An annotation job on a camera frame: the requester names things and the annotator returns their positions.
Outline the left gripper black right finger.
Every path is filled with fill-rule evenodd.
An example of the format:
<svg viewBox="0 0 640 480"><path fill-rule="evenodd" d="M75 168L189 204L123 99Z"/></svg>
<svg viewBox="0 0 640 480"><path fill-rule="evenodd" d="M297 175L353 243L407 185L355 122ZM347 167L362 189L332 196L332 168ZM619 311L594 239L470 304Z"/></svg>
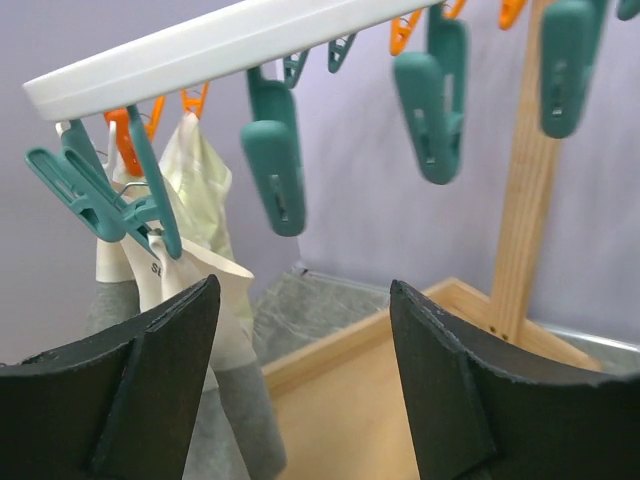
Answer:
<svg viewBox="0 0 640 480"><path fill-rule="evenodd" d="M635 479L639 378L498 339L403 281L390 321L423 479Z"/></svg>

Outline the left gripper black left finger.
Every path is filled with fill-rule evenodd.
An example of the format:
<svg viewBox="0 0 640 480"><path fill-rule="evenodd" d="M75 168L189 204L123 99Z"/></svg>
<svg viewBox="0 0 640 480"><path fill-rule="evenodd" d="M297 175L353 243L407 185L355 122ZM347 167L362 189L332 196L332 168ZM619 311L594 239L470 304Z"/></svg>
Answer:
<svg viewBox="0 0 640 480"><path fill-rule="evenodd" d="M149 311L1 369L5 479L178 479L218 322L198 281Z"/></svg>

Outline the white oval clip hanger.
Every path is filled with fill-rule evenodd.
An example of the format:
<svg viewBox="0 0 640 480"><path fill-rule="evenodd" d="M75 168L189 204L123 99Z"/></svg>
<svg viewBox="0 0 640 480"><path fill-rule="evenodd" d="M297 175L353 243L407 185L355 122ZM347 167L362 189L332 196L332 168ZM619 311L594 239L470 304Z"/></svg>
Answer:
<svg viewBox="0 0 640 480"><path fill-rule="evenodd" d="M247 70L430 4L242 1L46 73L23 89L46 121L83 118Z"/></svg>

